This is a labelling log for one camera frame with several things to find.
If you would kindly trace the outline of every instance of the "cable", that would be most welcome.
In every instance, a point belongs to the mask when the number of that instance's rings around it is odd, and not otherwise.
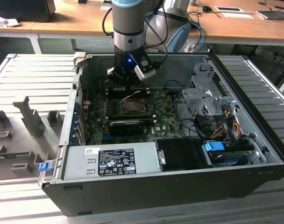
[[[190,14],[188,14],[188,16],[189,16],[189,18],[191,20],[190,22],[193,22],[193,19],[191,18]],[[195,44],[195,46],[197,46],[199,44],[201,37],[202,37],[202,33],[200,32],[200,37],[199,37],[197,43]]]
[[[137,94],[137,93],[139,93],[139,92],[141,92],[141,90],[136,91],[136,92],[134,92],[133,94],[131,94],[131,95],[129,95],[129,96],[123,98],[120,102],[122,102],[123,100],[126,100],[127,98],[130,98],[131,96],[133,96],[133,95],[135,95],[135,94]]]
[[[191,130],[192,130],[192,127],[193,127],[194,125],[191,125],[190,126],[190,128],[189,128],[189,137],[191,136]]]
[[[149,24],[149,22],[147,20],[145,20],[145,22],[147,23],[147,25],[149,26],[149,28],[155,33],[155,35],[159,38],[159,40],[161,42],[157,43],[157,44],[152,44],[152,45],[147,45],[145,46],[144,48],[145,49],[148,49],[148,48],[156,48],[162,44],[164,44],[166,42],[166,40],[168,39],[168,22],[167,22],[167,16],[166,16],[166,12],[165,12],[165,8],[164,8],[164,5],[162,4],[162,9],[163,9],[163,12],[164,12],[164,17],[165,17],[165,24],[166,24],[166,36],[165,36],[165,39],[162,41],[162,39],[160,38],[160,36],[157,34],[156,31],[154,31],[154,29],[152,28],[152,26]]]
[[[204,39],[204,37],[205,37],[204,30],[203,30],[199,25],[197,25],[197,24],[194,23],[194,22],[191,22],[191,24],[194,25],[194,26],[196,26],[196,27],[199,29],[199,31],[201,32],[201,35],[202,35],[202,43],[201,43],[201,47],[199,48],[199,52],[200,52],[201,49],[202,49],[202,47],[203,47],[203,45],[204,45],[204,42],[205,42],[205,39]]]
[[[152,26],[150,25],[150,23],[149,23],[147,20],[145,20],[145,22],[146,22],[146,24],[148,25],[148,27],[152,30],[152,32],[157,36],[157,38],[158,38],[160,41],[162,41],[161,37],[160,37],[159,34],[157,34],[157,32],[152,28]],[[165,45],[164,42],[163,42],[163,46],[164,46],[164,48],[165,48],[165,57],[163,58],[162,61],[159,62],[160,65],[162,65],[162,64],[166,61],[167,55],[168,55],[168,50],[167,50],[167,47],[166,47],[166,45]]]
[[[184,125],[183,123],[181,123],[182,120],[179,120],[179,119],[178,119],[177,107],[178,107],[179,99],[180,99],[181,97],[183,97],[185,104],[187,105],[188,109],[190,109],[190,107],[188,106],[187,102],[185,101],[185,98],[184,98],[183,94],[181,93],[181,94],[178,96],[178,98],[177,98],[176,105],[175,105],[175,108],[174,108],[174,109],[175,109],[174,113],[175,113],[176,119],[180,122],[180,124],[181,124],[182,127],[184,127],[184,128],[186,128],[186,129],[189,130],[189,134],[190,134],[190,131],[192,131],[192,132],[194,132],[194,133],[196,133],[196,134],[198,134],[198,135],[201,135],[204,139],[211,140],[211,138],[209,138],[208,136],[206,136],[206,135],[205,135],[201,130],[199,130],[197,127],[195,127],[196,130],[193,130],[193,129],[191,129],[190,127],[188,127],[188,126]]]
[[[167,88],[167,84],[168,84],[169,82],[175,82],[175,83],[176,83],[177,85],[179,85],[181,88],[184,88],[177,80],[175,80],[175,79],[170,79],[170,80],[168,80],[168,81],[165,83],[163,89],[164,89],[164,88]]]
[[[284,55],[282,56],[282,58],[280,59],[280,61],[277,63],[277,65],[274,67],[274,69],[272,70],[272,72],[269,75],[269,79],[271,78],[272,74],[274,73],[274,71],[276,70],[276,68],[279,66],[279,64],[282,62],[282,60],[284,59]]]
[[[104,16],[104,18],[103,18],[103,21],[102,21],[102,23],[101,23],[101,26],[102,26],[103,32],[106,34],[106,36],[111,36],[111,37],[113,38],[113,32],[107,33],[107,32],[106,32],[106,29],[105,29],[105,21],[106,21],[106,18],[107,18],[107,16],[109,15],[109,13],[110,13],[111,11],[112,11],[112,7],[106,12],[106,14],[105,14],[105,16]]]
[[[85,103],[83,102],[84,105],[86,104],[88,97],[89,97],[89,90],[87,89],[87,97],[86,97]]]

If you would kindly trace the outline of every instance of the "desk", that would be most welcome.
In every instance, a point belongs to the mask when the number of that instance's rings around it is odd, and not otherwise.
[[[268,11],[266,6],[258,4],[258,0],[202,0],[207,3],[214,12],[219,12],[215,6],[238,7],[244,13],[250,13],[254,19],[226,18],[222,14],[203,13],[199,18],[201,27],[207,33],[208,43],[227,43],[227,44],[253,44],[253,45],[280,45],[284,46],[284,21],[263,20],[256,11]],[[268,6],[284,7],[284,2],[268,0]],[[188,8],[188,11],[202,12],[203,5]],[[194,33],[190,38],[198,38]]]
[[[240,7],[246,13],[255,13],[257,10],[268,10],[259,5],[257,0],[202,0],[208,3],[214,11],[214,6]],[[31,40],[35,53],[41,54],[41,38],[73,39],[73,49],[76,48],[74,39],[107,39],[103,34],[101,22],[106,12],[101,11],[101,3],[87,2],[78,4],[78,1],[55,0],[56,14],[49,23],[22,22],[22,26],[0,28],[0,36],[27,37]],[[268,0],[268,5],[283,6],[284,2]],[[284,21],[263,21],[257,14],[254,19],[225,18],[219,14],[202,14],[201,26],[206,30],[208,43],[253,44],[284,46]],[[106,30],[113,30],[112,14],[107,17]],[[199,31],[190,33],[189,41],[196,41]]]

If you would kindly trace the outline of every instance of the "paper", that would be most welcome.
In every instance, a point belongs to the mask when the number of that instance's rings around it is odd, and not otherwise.
[[[18,26],[20,23],[16,19],[4,19],[0,17],[0,26],[1,27],[13,27],[13,26]]]
[[[110,8],[112,8],[112,6],[101,6],[100,10],[101,11],[108,11]]]
[[[241,14],[241,13],[222,13],[222,14],[227,18],[254,19],[249,14]]]

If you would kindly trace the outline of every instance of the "blue latch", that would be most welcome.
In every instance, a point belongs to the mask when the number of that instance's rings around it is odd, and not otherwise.
[[[52,170],[52,162],[41,162],[39,164],[38,170],[42,171],[51,171]]]
[[[225,150],[222,142],[220,142],[220,141],[210,141],[210,142],[206,143],[204,146],[206,148],[206,151],[208,151],[208,152],[209,151],[214,152],[214,151],[224,151]]]

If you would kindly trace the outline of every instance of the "side panel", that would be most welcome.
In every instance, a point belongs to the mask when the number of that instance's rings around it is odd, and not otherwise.
[[[284,176],[284,165],[43,186],[66,216],[147,209],[245,197]]]

